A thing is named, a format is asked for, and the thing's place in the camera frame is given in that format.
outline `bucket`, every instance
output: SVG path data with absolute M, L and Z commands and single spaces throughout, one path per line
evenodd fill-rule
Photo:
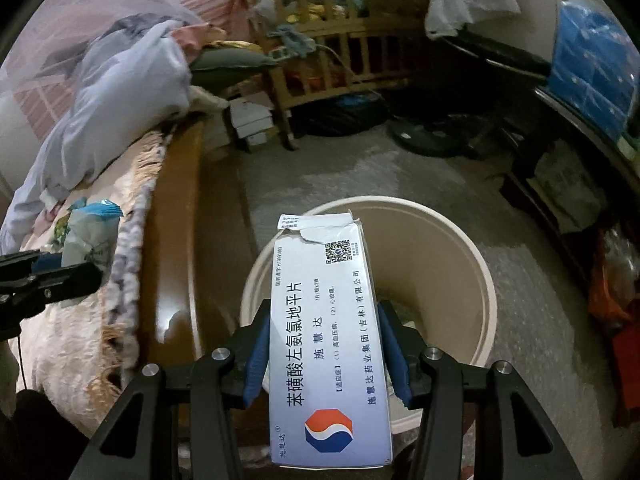
M 306 215 L 346 213 L 360 219 L 377 300 L 391 300 L 402 322 L 461 363 L 484 366 L 494 344 L 494 282 L 478 248 L 453 222 L 423 205 L 388 196 L 358 196 L 318 206 Z M 275 237 L 244 285 L 240 323 L 252 322 L 271 297 Z M 264 389 L 269 391 L 269 375 Z M 389 397 L 392 433 L 420 426 L 421 410 Z

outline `gray pillow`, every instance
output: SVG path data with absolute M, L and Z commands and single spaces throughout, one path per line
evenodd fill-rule
M 191 84 L 217 95 L 276 65 L 269 56 L 245 48 L 205 48 L 191 63 Z

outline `blue plastic bag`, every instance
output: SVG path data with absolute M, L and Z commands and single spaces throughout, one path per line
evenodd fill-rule
M 634 113 L 640 54 L 610 16 L 564 2 L 548 87 L 612 140 Z

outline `cable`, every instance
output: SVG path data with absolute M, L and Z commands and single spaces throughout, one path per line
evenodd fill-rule
M 18 358 L 20 359 L 20 372 L 22 373 L 22 384 L 27 389 L 27 379 L 24 378 L 24 365 L 22 364 L 22 345 L 20 344 L 20 334 L 18 334 Z
M 316 46 L 317 46 L 318 48 L 324 48 L 325 50 L 328 50 L 329 52 L 331 52 L 331 53 L 335 56 L 335 59 L 337 59 L 337 60 L 340 62 L 340 64 L 344 67 L 344 69 L 345 69 L 347 72 L 349 72 L 349 73 L 351 74 L 351 77 L 352 77 L 352 78 L 357 78 L 356 73 L 351 69 L 351 67 L 350 67 L 350 66 L 348 66 L 348 65 L 347 65 L 347 64 L 342 60 L 342 58 L 341 58 L 340 56 L 338 56 L 338 53 L 337 53 L 334 49 L 332 49 L 330 46 L 321 45 L 321 44 L 319 44 L 319 43 L 317 43 L 317 44 L 316 44 Z M 349 90 L 352 90 L 352 91 L 353 91 L 353 88 L 352 88 L 352 87 L 351 87 L 351 85 L 350 85 L 350 84 L 348 84 L 348 83 L 347 83 L 347 88 L 348 88 Z M 372 94 L 377 95 L 377 96 L 378 96 L 378 97 L 380 97 L 382 100 L 385 100 L 385 98 L 384 98 L 384 97 L 382 97 L 382 95 L 381 95 L 379 92 L 377 92 L 377 91 L 375 91 L 375 90 L 369 90 L 369 92 L 371 92 Z
M 331 53 L 335 56 L 335 59 L 337 59 L 337 60 L 340 62 L 340 64 L 344 67 L 344 69 L 345 69 L 347 72 L 349 72 L 349 73 L 351 74 L 351 77 L 352 77 L 351 81 L 353 81 L 353 78 L 356 78 L 356 77 L 357 77 L 356 73 L 351 69 L 351 67 L 350 67 L 350 66 L 348 66 L 348 65 L 347 65 L 347 64 L 342 60 L 342 58 L 341 58 L 340 56 L 338 56 L 338 53 L 337 53 L 334 49 L 332 49 L 330 46 L 326 46 L 326 45 L 322 45 L 322 44 L 316 43 L 316 47 L 318 47 L 318 48 L 324 48 L 325 50 L 328 50 L 329 52 L 331 52 Z M 352 86 L 351 86 L 351 84 L 350 84 L 350 83 L 347 83 L 347 88 L 348 88 L 349 90 L 351 90 L 352 92 L 359 92 L 359 90 L 358 90 L 358 89 L 354 89 L 354 88 L 352 88 Z M 385 105 L 386 110 L 388 110 L 389 114 L 390 114 L 393 118 L 397 119 L 397 117 L 396 117 L 396 116 L 391 112 L 391 107 L 389 106 L 389 103 L 387 103 L 387 102 L 386 102 L 385 97 L 384 97 L 380 92 L 378 92 L 378 91 L 376 91 L 376 90 L 373 90 L 373 89 L 369 90 L 369 92 L 371 92 L 371 93 L 372 93 L 372 94 L 374 94 L 374 95 L 377 95 L 380 99 L 382 99 L 382 103 L 383 103 L 383 105 Z

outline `black device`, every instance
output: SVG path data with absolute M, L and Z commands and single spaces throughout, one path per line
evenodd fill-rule
M 394 478 L 458 480 L 463 403 L 477 406 L 474 480 L 580 480 L 548 416 L 513 366 L 459 364 L 378 305 L 385 363 L 396 396 L 423 409 L 420 436 L 394 465 Z M 194 480 L 238 480 L 242 468 L 230 420 L 260 393 L 268 361 L 270 301 L 225 347 L 163 370 L 148 364 L 107 414 L 70 480 L 175 480 L 177 407 L 191 405 Z
M 0 256 L 0 280 L 2 342 L 19 336 L 20 322 L 37 316 L 47 303 L 93 294 L 102 273 L 94 264 L 60 267 L 59 255 L 25 251 Z

